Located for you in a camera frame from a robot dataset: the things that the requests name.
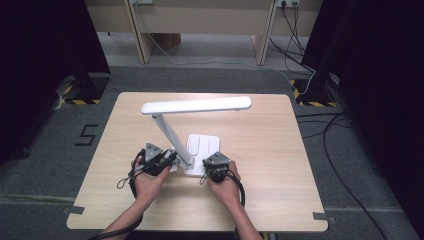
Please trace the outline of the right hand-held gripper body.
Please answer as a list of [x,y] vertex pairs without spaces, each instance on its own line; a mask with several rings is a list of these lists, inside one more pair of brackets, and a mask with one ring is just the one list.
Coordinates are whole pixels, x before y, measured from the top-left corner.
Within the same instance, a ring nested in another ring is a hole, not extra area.
[[228,172],[231,160],[217,151],[202,161],[205,175],[215,183],[221,183]]

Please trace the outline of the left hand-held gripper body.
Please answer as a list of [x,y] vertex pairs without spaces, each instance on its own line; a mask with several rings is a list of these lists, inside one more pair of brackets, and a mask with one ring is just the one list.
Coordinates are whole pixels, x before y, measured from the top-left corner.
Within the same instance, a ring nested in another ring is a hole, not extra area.
[[133,171],[141,170],[151,176],[157,176],[166,168],[161,166],[165,151],[154,144],[147,143],[145,148],[136,155],[133,162]]

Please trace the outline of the white desk lamp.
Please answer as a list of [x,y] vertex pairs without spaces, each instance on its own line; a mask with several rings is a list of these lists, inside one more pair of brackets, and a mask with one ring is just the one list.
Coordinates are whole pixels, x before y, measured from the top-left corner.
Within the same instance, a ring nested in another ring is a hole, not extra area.
[[141,112],[144,115],[152,116],[152,119],[176,150],[178,153],[177,164],[182,168],[184,174],[192,177],[201,177],[205,173],[202,160],[220,150],[220,139],[217,136],[191,134],[188,136],[187,144],[184,145],[164,115],[239,111],[249,109],[251,104],[252,101],[248,96],[148,102],[142,106]]

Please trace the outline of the person's left hand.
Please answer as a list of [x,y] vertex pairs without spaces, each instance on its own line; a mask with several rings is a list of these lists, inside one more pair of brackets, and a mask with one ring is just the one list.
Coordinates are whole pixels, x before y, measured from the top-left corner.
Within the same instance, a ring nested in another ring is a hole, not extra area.
[[160,193],[170,169],[171,167],[167,166],[157,176],[151,176],[141,170],[134,172],[134,182],[137,194],[135,205],[137,207],[147,209],[150,206]]

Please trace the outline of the person's right hand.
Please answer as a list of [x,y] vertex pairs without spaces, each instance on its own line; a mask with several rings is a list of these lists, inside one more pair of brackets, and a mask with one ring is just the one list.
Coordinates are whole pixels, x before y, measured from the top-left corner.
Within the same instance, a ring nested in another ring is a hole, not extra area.
[[235,206],[239,207],[240,192],[237,182],[241,179],[235,162],[229,164],[228,170],[230,176],[226,177],[221,183],[215,183],[208,179],[207,184],[211,188],[213,194],[217,200],[222,203],[228,209],[232,209]]

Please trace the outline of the black tape floor mark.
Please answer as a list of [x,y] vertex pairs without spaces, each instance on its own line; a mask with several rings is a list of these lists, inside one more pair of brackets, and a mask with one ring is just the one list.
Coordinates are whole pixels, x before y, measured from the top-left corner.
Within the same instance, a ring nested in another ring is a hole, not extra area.
[[79,137],[82,139],[81,142],[76,142],[75,146],[91,146],[96,138],[95,134],[89,132],[92,128],[97,128],[97,124],[85,124]]

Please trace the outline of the grey tape piece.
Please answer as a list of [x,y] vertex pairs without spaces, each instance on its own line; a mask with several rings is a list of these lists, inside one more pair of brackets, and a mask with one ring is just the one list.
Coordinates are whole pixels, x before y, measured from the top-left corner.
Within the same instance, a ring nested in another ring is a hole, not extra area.
[[337,223],[336,218],[329,217],[326,213],[313,212],[312,216],[314,220],[322,220],[322,221],[325,220],[328,222],[328,224],[331,224],[331,225],[334,225]]
[[65,215],[69,215],[69,214],[82,215],[84,210],[85,208],[80,206],[65,206],[62,210],[62,213]]

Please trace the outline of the stand base with hazard tape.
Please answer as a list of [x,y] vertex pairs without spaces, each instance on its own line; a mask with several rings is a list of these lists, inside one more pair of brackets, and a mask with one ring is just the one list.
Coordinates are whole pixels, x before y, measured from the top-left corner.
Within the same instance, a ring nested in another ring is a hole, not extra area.
[[99,104],[109,80],[110,74],[101,72],[89,73],[87,80],[68,76],[56,90],[59,96],[58,104]]
[[337,103],[325,80],[318,80],[315,74],[290,81],[298,105],[312,107],[336,107]]

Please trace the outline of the brown cardboard box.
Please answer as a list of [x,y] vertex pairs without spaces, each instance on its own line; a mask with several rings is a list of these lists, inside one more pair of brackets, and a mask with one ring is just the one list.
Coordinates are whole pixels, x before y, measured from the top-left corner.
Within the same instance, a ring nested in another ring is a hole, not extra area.
[[164,50],[170,50],[181,43],[181,35],[176,33],[157,33],[155,40]]

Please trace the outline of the beige office desk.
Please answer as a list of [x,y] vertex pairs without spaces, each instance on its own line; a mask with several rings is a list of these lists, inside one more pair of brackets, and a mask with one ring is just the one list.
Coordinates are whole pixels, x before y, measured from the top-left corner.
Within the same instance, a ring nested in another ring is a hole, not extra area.
[[83,0],[98,32],[124,32],[135,37],[139,60],[146,64],[153,50],[151,33],[248,35],[256,62],[265,63],[269,38],[300,37],[313,29],[323,0],[300,0],[295,8],[279,8],[276,0]]

